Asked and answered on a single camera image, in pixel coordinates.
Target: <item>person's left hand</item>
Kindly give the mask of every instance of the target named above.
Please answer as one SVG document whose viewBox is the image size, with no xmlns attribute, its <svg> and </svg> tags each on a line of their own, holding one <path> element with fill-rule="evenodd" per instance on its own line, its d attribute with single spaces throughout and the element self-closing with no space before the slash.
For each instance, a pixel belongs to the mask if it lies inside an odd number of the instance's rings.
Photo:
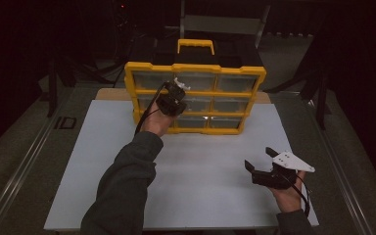
<svg viewBox="0 0 376 235">
<path fill-rule="evenodd" d="M 157 102 L 152 104 L 150 113 L 151 114 L 143 122 L 141 130 L 149 131 L 162 137 L 176 117 L 164 115 L 161 110 L 159 110 Z"/>
</svg>

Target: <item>plastic drawer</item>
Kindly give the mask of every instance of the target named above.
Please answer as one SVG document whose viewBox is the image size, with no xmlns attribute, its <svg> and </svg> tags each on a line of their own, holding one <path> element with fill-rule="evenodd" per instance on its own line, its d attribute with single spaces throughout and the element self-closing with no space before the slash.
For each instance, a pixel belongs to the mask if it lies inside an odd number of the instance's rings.
<svg viewBox="0 0 376 235">
<path fill-rule="evenodd" d="M 211 117 L 210 128 L 238 128 L 241 117 Z"/>
<path fill-rule="evenodd" d="M 216 90 L 228 92 L 251 92 L 258 75 L 220 74 Z"/>
<path fill-rule="evenodd" d="M 209 112 L 212 97 L 207 96 L 185 96 L 183 101 L 187 104 L 185 112 Z"/>
<path fill-rule="evenodd" d="M 141 111 L 144 111 L 148 108 L 149 104 L 152 101 L 152 98 L 154 98 L 154 95 L 137 95 L 137 101 L 139 103 L 139 109 Z"/>
<path fill-rule="evenodd" d="M 215 80 L 215 74 L 211 72 L 183 71 L 175 76 L 192 91 L 211 91 Z"/>
<path fill-rule="evenodd" d="M 212 110 L 214 112 L 243 113 L 249 104 L 249 98 L 215 97 Z"/>
<path fill-rule="evenodd" d="M 207 117 L 181 116 L 175 122 L 178 128 L 205 128 Z"/>
<path fill-rule="evenodd" d="M 133 79 L 136 89 L 158 90 L 165 81 L 173 80 L 173 72 L 136 70 Z"/>
</svg>

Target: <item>dark background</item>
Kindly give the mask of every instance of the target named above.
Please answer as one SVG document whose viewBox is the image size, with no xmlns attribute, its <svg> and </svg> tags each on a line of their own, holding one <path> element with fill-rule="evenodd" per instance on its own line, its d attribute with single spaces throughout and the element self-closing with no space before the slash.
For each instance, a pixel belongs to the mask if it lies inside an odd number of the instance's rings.
<svg viewBox="0 0 376 235">
<path fill-rule="evenodd" d="M 41 95 L 38 80 L 54 53 L 89 67 L 96 58 L 123 62 L 135 29 L 162 37 L 164 25 L 179 25 L 177 2 L 0 0 L 0 136 Z M 187 12 L 202 15 L 254 17 L 263 9 L 256 1 L 187 2 Z M 323 61 L 329 88 L 376 168 L 376 1 L 315 2 L 276 1 L 265 33 L 315 35 L 307 68 L 333 55 Z"/>
</svg>

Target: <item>white table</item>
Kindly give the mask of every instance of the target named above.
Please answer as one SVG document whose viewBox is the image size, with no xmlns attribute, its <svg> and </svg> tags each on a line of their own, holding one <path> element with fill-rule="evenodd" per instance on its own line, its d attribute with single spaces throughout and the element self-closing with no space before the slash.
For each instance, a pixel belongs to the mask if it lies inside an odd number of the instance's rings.
<svg viewBox="0 0 376 235">
<path fill-rule="evenodd" d="M 135 124 L 129 101 L 91 103 L 44 229 L 76 230 L 96 198 L 100 178 Z M 274 105 L 255 104 L 240 135 L 173 134 L 163 137 L 157 177 L 149 187 L 144 228 L 243 229 L 276 226 L 279 212 L 268 189 L 244 168 L 270 171 L 264 152 L 291 150 Z M 311 210 L 309 221 L 318 225 Z"/>
</svg>

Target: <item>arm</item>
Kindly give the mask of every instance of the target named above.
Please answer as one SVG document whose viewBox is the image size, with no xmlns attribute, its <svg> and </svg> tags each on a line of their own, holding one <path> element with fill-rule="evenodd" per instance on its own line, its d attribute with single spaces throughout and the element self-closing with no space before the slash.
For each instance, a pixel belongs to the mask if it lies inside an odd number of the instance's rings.
<svg viewBox="0 0 376 235">
<path fill-rule="evenodd" d="M 299 171 L 298 177 L 304 179 L 305 172 Z M 302 190 L 302 182 L 297 180 L 295 186 Z M 269 188 L 273 193 L 281 213 L 277 214 L 282 235 L 310 235 L 313 228 L 307 220 L 301 205 L 301 196 L 292 187 L 286 190 Z"/>
<path fill-rule="evenodd" d="M 100 180 L 96 202 L 81 221 L 82 234 L 141 234 L 147 188 L 155 178 L 154 159 L 163 147 L 161 136 L 173 121 L 151 114 Z"/>
</svg>

